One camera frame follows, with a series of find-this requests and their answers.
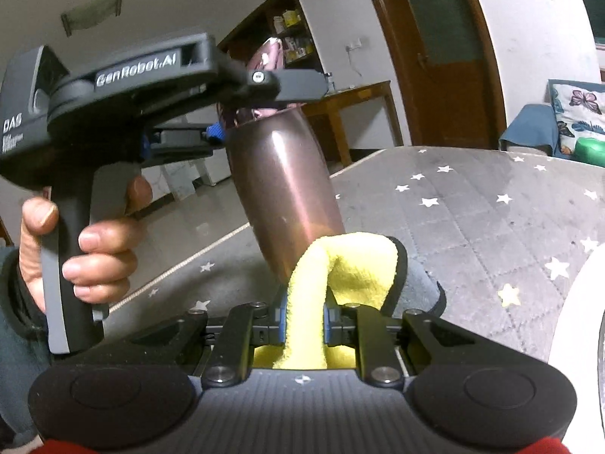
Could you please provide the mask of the grey sleeve forearm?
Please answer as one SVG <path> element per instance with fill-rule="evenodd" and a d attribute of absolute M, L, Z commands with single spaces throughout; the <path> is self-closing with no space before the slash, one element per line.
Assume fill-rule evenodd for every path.
<path fill-rule="evenodd" d="M 19 249 L 1 249 L 1 447 L 30 443 L 37 431 L 29 406 L 29 390 L 51 363 L 46 318 L 23 281 Z"/>

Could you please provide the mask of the person left hand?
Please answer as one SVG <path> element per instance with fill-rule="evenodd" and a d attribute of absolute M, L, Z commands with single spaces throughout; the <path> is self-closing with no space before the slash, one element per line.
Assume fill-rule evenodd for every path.
<path fill-rule="evenodd" d="M 129 278 L 137 269 L 134 249 L 144 239 L 144 226 L 131 214 L 147 207 L 153 198 L 151 185 L 138 175 L 126 191 L 126 214 L 101 220 L 80 233 L 82 253 L 62 265 L 62 275 L 74 285 L 76 298 L 101 305 L 113 303 L 126 295 Z M 23 202 L 20 224 L 20 273 L 40 311 L 45 310 L 41 264 L 41 238 L 51 233 L 59 222 L 59 208 L 35 196 Z"/>

